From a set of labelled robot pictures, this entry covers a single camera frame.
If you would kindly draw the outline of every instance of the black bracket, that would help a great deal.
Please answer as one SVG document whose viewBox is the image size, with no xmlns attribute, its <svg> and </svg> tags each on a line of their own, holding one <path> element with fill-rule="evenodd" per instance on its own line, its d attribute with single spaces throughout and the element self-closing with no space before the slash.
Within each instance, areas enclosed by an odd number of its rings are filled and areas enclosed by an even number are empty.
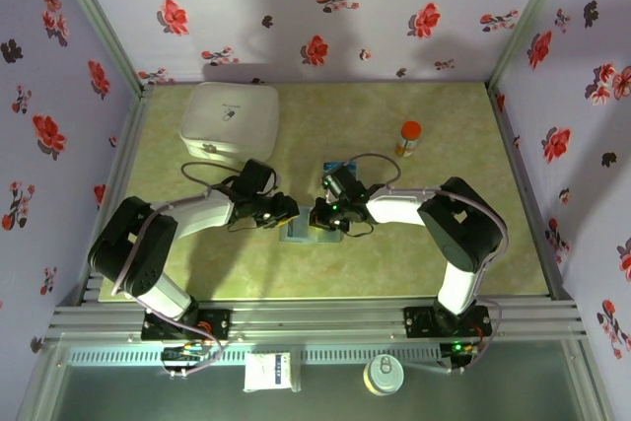
<svg viewBox="0 0 631 421">
<path fill-rule="evenodd" d="M 219 340 L 228 340 L 230 331 L 230 310 L 197 310 L 194 320 L 182 321 L 188 325 L 201 324 L 202 330 L 208 330 Z M 200 340 L 201 335 L 180 329 L 153 314 L 145 313 L 145 320 L 140 334 L 142 340 Z"/>
<path fill-rule="evenodd" d="M 443 312 L 432 306 L 410 307 L 403 309 L 405 334 L 408 339 L 429 337 L 478 337 L 476 327 L 484 337 L 491 335 L 491 319 L 486 306 L 472 306 L 456 323 L 447 327 Z"/>
</svg>

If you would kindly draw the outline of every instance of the orange bottle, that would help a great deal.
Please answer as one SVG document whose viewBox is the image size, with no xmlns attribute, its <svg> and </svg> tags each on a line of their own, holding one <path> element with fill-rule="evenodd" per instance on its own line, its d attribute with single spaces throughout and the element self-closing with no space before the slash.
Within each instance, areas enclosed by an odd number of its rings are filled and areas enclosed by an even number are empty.
<svg viewBox="0 0 631 421">
<path fill-rule="evenodd" d="M 409 157 L 412 155 L 418 138 L 421 136 L 421 124 L 413 120 L 409 120 L 403 124 L 401 128 L 401 136 L 396 142 L 395 153 L 399 157 Z"/>
</svg>

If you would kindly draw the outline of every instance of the green tabletop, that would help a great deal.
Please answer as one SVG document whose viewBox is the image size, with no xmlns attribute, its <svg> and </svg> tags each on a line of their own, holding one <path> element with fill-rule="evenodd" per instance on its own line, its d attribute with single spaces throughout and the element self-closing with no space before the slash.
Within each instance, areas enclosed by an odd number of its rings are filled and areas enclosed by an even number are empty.
<svg viewBox="0 0 631 421">
<path fill-rule="evenodd" d="M 532 237 L 515 180 L 481 83 L 369 83 L 275 85 L 280 125 L 272 157 L 281 191 L 299 205 L 322 195 L 319 175 L 327 161 L 362 152 L 394 157 L 401 124 L 423 126 L 396 187 L 438 186 L 464 178 L 506 221 L 507 254 L 487 272 L 485 294 L 545 294 Z M 193 86 L 155 89 L 140 138 L 128 195 L 165 201 L 200 192 L 179 173 L 187 161 L 179 125 Z M 192 173 L 217 182 L 226 172 L 199 167 Z M 358 162 L 364 184 L 393 174 L 382 160 Z M 361 239 L 339 244 L 279 242 L 279 230 L 229 233 L 211 228 L 176 241 L 166 273 L 198 300 L 433 296 L 446 262 L 427 230 L 384 224 Z M 101 301 L 110 301 L 105 281 Z"/>
</svg>

